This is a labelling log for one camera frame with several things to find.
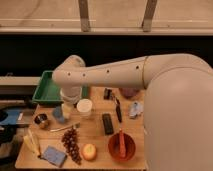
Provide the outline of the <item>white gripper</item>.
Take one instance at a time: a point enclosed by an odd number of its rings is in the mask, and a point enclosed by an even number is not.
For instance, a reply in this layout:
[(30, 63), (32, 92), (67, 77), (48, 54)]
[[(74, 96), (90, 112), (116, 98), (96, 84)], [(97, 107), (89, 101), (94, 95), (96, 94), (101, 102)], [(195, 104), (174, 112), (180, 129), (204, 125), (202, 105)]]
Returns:
[[(65, 87), (60, 90), (61, 99), (70, 104), (76, 104), (81, 99), (81, 87)], [(63, 117), (69, 119), (73, 113), (74, 107), (66, 103), (61, 105)]]

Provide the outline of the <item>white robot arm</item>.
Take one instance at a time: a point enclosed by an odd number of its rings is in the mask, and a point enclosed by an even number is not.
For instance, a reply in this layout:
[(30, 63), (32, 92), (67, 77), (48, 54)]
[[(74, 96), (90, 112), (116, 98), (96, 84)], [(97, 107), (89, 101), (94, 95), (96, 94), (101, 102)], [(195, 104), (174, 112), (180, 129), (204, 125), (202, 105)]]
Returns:
[(67, 95), (82, 85), (143, 89), (148, 171), (213, 171), (213, 67), (202, 58), (151, 55), (87, 67), (72, 55), (53, 80)]

